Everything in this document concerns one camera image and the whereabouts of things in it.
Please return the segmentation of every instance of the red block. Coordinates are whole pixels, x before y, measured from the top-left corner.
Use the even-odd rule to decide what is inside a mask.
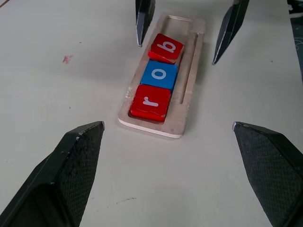
[[[130,111],[133,116],[163,122],[169,106],[170,90],[139,85]]]
[[[163,34],[158,34],[148,51],[148,56],[155,61],[175,64],[182,49],[182,43]]]

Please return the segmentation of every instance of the blue block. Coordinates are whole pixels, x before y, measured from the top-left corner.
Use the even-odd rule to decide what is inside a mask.
[[[141,84],[167,88],[172,92],[177,78],[177,71],[177,65],[150,60],[143,73]]]

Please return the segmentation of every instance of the wooden tray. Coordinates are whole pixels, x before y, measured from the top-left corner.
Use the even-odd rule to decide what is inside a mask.
[[[159,33],[185,45],[183,56],[180,62],[177,62],[179,65],[178,76],[164,122],[137,118],[132,116],[129,111],[137,87],[140,84],[142,75],[149,61],[149,57],[147,56],[148,50],[156,35]],[[171,138],[180,138],[182,136],[186,126],[187,113],[196,80],[204,33],[205,21],[202,19],[176,17],[167,14],[160,17],[125,95],[118,115],[119,121],[123,125]]]

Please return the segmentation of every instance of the wooden block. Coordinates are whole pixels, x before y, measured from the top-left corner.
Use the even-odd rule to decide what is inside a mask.
[[[181,56],[183,44],[163,34],[157,34],[148,56],[155,61],[175,64]]]
[[[173,90],[178,67],[157,61],[149,61],[143,73],[141,84]]]
[[[204,32],[204,20],[169,15],[161,16],[121,106],[118,118],[122,124],[172,138],[182,136],[193,94]],[[174,90],[171,94],[165,121],[163,122],[138,118],[130,114],[130,107],[133,103],[137,87],[149,62],[148,52],[156,36],[160,33],[185,45],[182,59],[180,59],[179,63]]]
[[[170,90],[139,85],[130,108],[133,116],[163,122],[169,105]]]

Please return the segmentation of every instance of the table surface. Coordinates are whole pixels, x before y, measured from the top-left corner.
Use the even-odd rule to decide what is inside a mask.
[[[270,227],[232,123],[283,133],[303,151],[303,86],[286,0],[250,1],[212,66],[232,1],[157,0],[143,48],[134,0],[11,0],[0,9],[0,212],[64,133],[104,121],[81,226]],[[184,136],[119,125],[117,114],[161,13],[207,22]],[[72,55],[68,64],[62,61]]]

